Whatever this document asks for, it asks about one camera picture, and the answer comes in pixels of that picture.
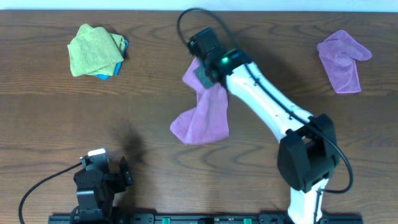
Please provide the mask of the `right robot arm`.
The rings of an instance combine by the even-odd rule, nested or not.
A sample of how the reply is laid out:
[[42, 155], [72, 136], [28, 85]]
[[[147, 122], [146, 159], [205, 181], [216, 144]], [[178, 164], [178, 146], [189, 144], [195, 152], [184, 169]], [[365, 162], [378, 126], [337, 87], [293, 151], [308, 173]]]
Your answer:
[[325, 223], [321, 211], [326, 185], [340, 163], [332, 120], [314, 117], [290, 101], [241, 50], [222, 47], [191, 50], [206, 85], [224, 82], [269, 127], [279, 142], [277, 168], [290, 186], [287, 210], [293, 223]]

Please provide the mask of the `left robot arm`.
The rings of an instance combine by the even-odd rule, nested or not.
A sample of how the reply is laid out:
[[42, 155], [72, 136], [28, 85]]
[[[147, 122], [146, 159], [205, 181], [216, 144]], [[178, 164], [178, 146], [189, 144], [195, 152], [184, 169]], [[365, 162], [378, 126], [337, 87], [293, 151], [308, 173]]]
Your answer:
[[75, 223], [128, 223], [129, 218], [119, 207], [113, 205], [114, 196], [124, 192], [133, 184], [129, 165], [124, 157], [119, 162], [119, 170], [111, 172], [104, 155], [81, 158], [83, 169], [73, 180], [76, 183], [78, 218]]

